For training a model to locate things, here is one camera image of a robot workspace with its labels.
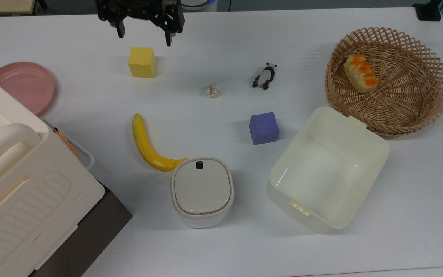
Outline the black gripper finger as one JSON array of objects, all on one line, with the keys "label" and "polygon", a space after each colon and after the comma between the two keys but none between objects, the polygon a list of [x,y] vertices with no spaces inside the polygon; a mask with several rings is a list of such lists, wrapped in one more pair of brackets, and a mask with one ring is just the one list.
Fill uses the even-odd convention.
[{"label": "black gripper finger", "polygon": [[119,38],[123,38],[125,35],[125,27],[123,24],[123,20],[127,17],[126,11],[99,11],[98,18],[101,21],[107,21],[109,24],[116,28],[117,34]]},{"label": "black gripper finger", "polygon": [[177,33],[182,33],[185,24],[183,9],[167,8],[162,10],[157,16],[159,27],[165,32],[166,45],[171,46],[173,37]]}]

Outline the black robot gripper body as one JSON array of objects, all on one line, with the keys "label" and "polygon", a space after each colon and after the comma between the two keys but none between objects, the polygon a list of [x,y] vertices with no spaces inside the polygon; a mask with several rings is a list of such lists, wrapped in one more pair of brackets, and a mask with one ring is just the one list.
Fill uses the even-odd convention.
[{"label": "black robot gripper body", "polygon": [[183,24],[179,0],[95,0],[101,21],[118,24],[127,17],[154,24]]}]

